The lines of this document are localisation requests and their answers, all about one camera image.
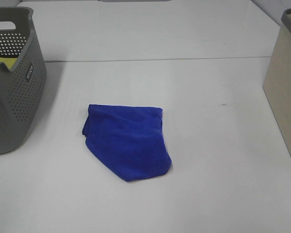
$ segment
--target microfiber cloth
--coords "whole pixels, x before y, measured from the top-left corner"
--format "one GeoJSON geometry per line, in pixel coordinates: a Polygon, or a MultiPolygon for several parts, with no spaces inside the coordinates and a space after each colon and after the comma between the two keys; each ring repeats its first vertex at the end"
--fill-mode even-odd
{"type": "Polygon", "coordinates": [[[164,175],[171,166],[161,108],[91,104],[82,133],[88,149],[125,181],[164,175]]]}

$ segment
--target perforated basket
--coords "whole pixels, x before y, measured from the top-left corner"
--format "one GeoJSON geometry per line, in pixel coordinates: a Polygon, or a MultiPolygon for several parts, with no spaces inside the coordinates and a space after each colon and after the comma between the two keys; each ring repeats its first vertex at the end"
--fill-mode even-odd
{"type": "Polygon", "coordinates": [[[0,8],[0,21],[15,30],[0,30],[0,59],[16,58],[9,69],[0,62],[0,153],[23,141],[42,97],[46,67],[27,7],[0,8]]]}

